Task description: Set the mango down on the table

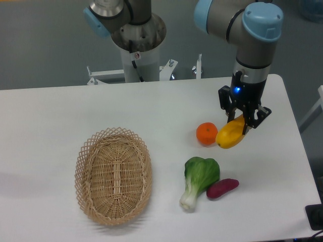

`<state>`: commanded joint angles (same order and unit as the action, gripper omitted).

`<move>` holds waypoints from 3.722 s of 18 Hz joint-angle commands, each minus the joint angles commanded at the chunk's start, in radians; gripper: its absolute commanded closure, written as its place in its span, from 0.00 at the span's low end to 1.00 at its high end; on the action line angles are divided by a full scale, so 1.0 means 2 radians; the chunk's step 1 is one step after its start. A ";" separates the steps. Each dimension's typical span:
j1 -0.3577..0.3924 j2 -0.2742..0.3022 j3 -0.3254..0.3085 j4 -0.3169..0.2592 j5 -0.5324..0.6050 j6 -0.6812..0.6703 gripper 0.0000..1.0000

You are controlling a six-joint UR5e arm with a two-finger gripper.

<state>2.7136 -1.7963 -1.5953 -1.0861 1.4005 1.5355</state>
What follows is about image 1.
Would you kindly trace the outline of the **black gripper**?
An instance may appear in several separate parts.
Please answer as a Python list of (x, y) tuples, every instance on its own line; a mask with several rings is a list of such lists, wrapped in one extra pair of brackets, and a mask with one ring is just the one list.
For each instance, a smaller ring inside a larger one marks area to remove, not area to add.
[(219, 91), (220, 107), (225, 111), (227, 123), (235, 118), (236, 109), (243, 107), (244, 127), (242, 135), (250, 129), (256, 129), (272, 111), (261, 106), (261, 97), (266, 80), (259, 83), (245, 83), (242, 72), (237, 71), (232, 76), (231, 85), (223, 86)]

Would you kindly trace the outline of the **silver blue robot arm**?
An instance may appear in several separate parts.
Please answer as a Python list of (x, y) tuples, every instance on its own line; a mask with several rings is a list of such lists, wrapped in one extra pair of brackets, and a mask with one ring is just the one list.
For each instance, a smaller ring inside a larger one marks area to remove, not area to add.
[[(120, 49), (127, 82), (160, 80), (159, 46), (167, 30), (152, 12), (151, 1), (91, 1), (83, 14), (98, 36), (111, 37)], [(271, 1), (199, 1), (194, 23), (237, 47), (231, 84), (219, 90), (219, 99), (229, 122), (237, 109), (242, 111), (246, 134), (271, 113), (261, 105), (261, 97), (281, 36), (283, 12)]]

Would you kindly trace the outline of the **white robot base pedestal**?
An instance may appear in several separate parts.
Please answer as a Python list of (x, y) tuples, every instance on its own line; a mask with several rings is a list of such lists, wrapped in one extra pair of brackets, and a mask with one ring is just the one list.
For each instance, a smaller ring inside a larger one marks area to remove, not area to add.
[(159, 64), (159, 50), (156, 47), (149, 51), (129, 52), (119, 48), (123, 68), (120, 70), (92, 72), (87, 67), (89, 81), (87, 85), (112, 83), (116, 79), (124, 79), (126, 83), (169, 81), (174, 80), (174, 70), (178, 61), (169, 59), (163, 66)]

